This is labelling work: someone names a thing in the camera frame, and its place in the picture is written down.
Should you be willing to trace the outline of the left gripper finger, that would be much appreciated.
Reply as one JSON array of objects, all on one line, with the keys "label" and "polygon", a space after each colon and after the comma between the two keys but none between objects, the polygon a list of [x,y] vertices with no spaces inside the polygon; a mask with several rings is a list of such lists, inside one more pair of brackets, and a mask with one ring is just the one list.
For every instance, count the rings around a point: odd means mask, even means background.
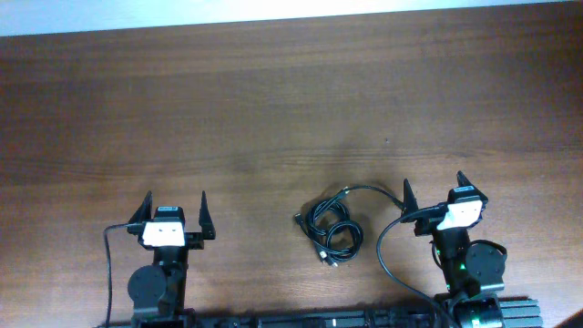
[{"label": "left gripper finger", "polygon": [[128,223],[129,224],[138,224],[145,221],[150,221],[152,216],[152,202],[153,202],[153,195],[152,191],[149,190],[138,207],[135,213],[131,216]]},{"label": "left gripper finger", "polygon": [[199,226],[202,233],[213,233],[214,224],[210,216],[206,192],[202,191],[201,202],[199,208]]}]

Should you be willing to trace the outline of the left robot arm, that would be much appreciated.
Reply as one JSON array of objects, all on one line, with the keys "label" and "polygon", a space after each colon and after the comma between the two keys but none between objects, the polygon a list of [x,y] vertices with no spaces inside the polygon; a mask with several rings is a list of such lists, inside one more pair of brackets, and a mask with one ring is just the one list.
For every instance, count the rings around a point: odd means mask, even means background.
[{"label": "left robot arm", "polygon": [[207,197],[201,195],[199,231],[185,230],[186,217],[179,206],[153,206],[148,192],[128,221],[128,233],[153,252],[150,265],[135,270],[128,281],[133,302],[133,327],[193,327],[196,314],[185,307],[189,252],[200,251],[216,238]]}]

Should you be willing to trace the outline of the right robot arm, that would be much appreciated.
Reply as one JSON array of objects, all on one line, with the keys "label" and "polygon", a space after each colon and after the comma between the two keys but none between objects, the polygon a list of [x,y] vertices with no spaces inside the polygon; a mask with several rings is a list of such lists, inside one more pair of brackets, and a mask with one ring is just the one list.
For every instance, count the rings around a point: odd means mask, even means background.
[{"label": "right robot arm", "polygon": [[461,327],[503,327],[497,293],[505,288],[507,250],[487,240],[474,240],[469,230],[483,219],[488,197],[461,171],[447,200],[420,208],[408,180],[404,181],[406,222],[417,237],[432,238],[432,256],[442,271],[447,293],[435,300],[445,311],[443,324]]}]

